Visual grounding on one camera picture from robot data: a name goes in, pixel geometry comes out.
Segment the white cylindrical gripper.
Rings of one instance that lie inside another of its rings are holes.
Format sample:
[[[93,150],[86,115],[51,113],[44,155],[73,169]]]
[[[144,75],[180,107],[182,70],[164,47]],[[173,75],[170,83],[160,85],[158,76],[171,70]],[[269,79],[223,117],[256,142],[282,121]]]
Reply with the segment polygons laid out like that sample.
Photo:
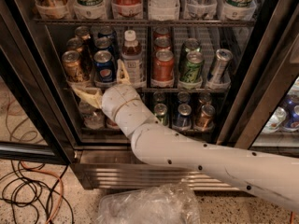
[[[101,109],[115,122],[127,138],[144,123],[159,123],[155,115],[146,107],[130,84],[129,74],[121,59],[117,60],[117,85],[107,89],[104,94],[94,87],[73,88],[73,92],[82,101]]]

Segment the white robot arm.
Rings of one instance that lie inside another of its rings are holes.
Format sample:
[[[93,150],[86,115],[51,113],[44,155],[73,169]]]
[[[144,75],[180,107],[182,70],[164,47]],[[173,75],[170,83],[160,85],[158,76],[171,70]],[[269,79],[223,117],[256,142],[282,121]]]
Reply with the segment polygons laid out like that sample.
[[[202,171],[232,187],[299,213],[298,159],[209,145],[163,126],[129,82],[123,61],[118,61],[116,85],[106,91],[93,87],[75,87],[73,91],[119,126],[140,161]]]

